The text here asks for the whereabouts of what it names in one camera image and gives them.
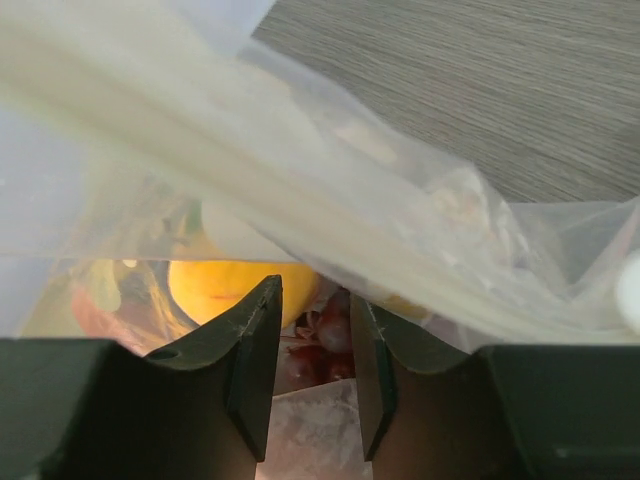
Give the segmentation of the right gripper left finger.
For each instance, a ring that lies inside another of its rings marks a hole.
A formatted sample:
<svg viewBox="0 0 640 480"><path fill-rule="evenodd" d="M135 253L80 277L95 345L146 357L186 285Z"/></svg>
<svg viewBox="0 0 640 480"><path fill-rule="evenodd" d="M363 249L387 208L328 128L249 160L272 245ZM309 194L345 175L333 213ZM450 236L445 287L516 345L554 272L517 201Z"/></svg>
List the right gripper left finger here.
<svg viewBox="0 0 640 480"><path fill-rule="evenodd" d="M1 343L5 479L251 479L266 453L282 282L146 356L112 340Z"/></svg>

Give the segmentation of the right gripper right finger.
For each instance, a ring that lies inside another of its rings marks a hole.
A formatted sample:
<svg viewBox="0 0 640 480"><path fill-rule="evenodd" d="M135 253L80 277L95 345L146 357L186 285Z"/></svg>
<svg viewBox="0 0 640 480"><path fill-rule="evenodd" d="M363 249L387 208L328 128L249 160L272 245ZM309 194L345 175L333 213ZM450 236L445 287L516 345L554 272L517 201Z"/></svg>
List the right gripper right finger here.
<svg viewBox="0 0 640 480"><path fill-rule="evenodd" d="M377 479L635 479L635 346L463 353L356 297L363 451Z"/></svg>

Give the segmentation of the yellow fake fruit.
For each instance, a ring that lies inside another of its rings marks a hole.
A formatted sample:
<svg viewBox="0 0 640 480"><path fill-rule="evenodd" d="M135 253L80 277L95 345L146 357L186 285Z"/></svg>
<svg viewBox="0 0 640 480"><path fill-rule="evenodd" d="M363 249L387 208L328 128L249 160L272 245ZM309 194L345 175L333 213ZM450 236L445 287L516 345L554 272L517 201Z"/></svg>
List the yellow fake fruit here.
<svg viewBox="0 0 640 480"><path fill-rule="evenodd" d="M266 277L282 280L281 327L286 328L315 300L320 277L303 264L247 261L171 261L167 282L178 307L202 325L237 305Z"/></svg>

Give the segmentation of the dark red fake grapes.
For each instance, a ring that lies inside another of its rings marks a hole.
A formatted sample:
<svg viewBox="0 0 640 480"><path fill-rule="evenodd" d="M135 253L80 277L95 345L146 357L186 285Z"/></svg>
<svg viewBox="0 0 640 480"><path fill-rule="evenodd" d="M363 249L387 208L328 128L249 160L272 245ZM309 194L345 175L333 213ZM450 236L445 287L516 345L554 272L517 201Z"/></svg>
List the dark red fake grapes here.
<svg viewBox="0 0 640 480"><path fill-rule="evenodd" d="M351 335L351 295L337 288L281 332L277 394L355 376Z"/></svg>

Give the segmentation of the clear polka dot zip bag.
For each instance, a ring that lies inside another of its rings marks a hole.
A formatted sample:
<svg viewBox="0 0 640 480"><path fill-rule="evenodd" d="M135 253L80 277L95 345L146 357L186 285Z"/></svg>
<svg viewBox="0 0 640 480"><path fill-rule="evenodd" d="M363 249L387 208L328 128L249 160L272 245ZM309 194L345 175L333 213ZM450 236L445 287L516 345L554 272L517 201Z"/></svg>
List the clear polka dot zip bag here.
<svg viewBox="0 0 640 480"><path fill-rule="evenodd" d="M639 203L512 203L195 1L1 5L1 343L207 324L171 261L303 264L472 354L639 350ZM355 376L277 394L251 479L377 479Z"/></svg>

